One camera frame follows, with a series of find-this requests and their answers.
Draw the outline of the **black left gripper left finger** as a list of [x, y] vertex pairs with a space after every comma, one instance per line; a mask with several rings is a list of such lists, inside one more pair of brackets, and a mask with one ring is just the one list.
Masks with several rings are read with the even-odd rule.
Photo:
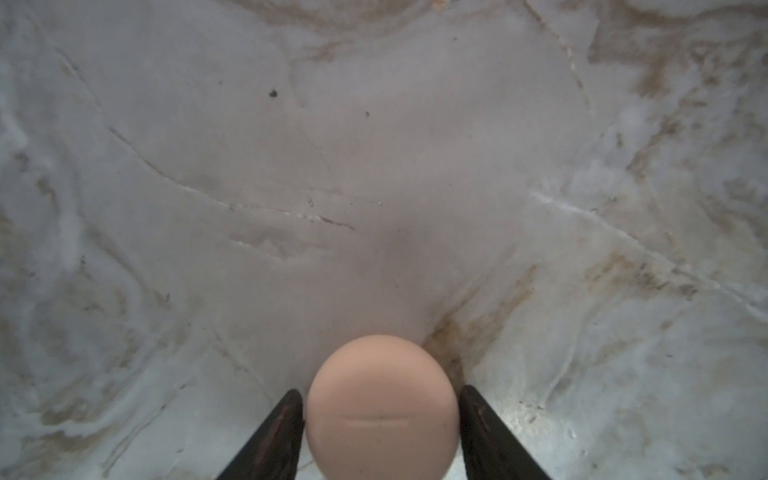
[[294, 480], [304, 427], [302, 396], [290, 389], [216, 479]]

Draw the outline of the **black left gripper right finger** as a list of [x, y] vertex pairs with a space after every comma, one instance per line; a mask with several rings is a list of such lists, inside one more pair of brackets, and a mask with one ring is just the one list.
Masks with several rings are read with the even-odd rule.
[[550, 480], [472, 385], [458, 394], [461, 447], [469, 480]]

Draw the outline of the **pink round earbud case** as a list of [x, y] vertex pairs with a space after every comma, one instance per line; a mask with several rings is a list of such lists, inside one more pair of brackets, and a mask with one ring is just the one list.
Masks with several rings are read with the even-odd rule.
[[308, 390], [306, 438], [326, 479], [442, 479], [459, 444], [459, 407], [438, 362], [390, 335], [353, 340]]

